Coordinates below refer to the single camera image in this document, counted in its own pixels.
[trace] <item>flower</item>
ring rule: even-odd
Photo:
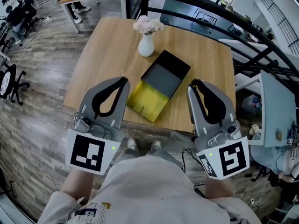
[[[140,23],[145,23],[145,22],[150,21],[150,20],[146,15],[142,15],[137,19],[137,21],[139,21]]]
[[[164,24],[159,19],[152,19],[150,21],[147,16],[143,15],[133,24],[133,29],[145,35],[150,35],[153,32],[163,30]]]

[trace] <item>white shoe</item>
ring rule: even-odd
[[[129,138],[128,140],[128,148],[138,151],[137,140],[134,138]]]
[[[75,21],[76,24],[78,24],[82,21],[82,18],[74,17],[74,21]]]
[[[77,13],[82,13],[82,12],[88,12],[90,9],[92,9],[91,7],[84,7],[82,9],[76,9]]]
[[[151,149],[160,149],[162,145],[162,141],[160,139],[154,139],[153,143],[151,144]]]

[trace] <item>white vase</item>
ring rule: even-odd
[[[143,37],[138,45],[138,51],[139,54],[142,56],[150,56],[154,52],[154,42],[153,42],[153,34],[151,35],[145,35],[143,34]]]

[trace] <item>person's hand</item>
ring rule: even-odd
[[[280,173],[278,174],[278,178],[279,178],[279,179],[281,179],[283,176],[284,176],[284,173],[282,173],[282,172],[280,172]]]

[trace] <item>white cable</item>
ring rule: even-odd
[[[263,195],[263,190],[262,190],[262,193],[261,193],[261,196],[260,196],[260,200],[258,200],[258,202],[257,202],[255,205],[254,205],[253,203],[251,203],[252,206],[257,206],[257,205],[260,203],[261,198],[262,198],[262,195]]]
[[[38,34],[40,34],[40,33],[45,29],[45,27],[46,27],[46,25],[48,24],[48,22],[47,22],[46,20],[43,20],[43,21],[46,22],[45,26],[43,27],[43,29],[42,29],[40,32],[34,34],[33,37],[30,39],[30,41],[26,44],[25,49],[24,49],[24,51],[23,51],[23,53],[22,53],[20,59],[18,60],[17,64],[18,64],[18,63],[20,62],[20,60],[22,59],[22,57],[23,57],[23,55],[24,55],[24,53],[25,53],[25,51],[26,51],[26,48],[27,48],[27,46],[29,45],[29,43],[33,40],[33,38],[35,38],[35,36],[37,36]]]

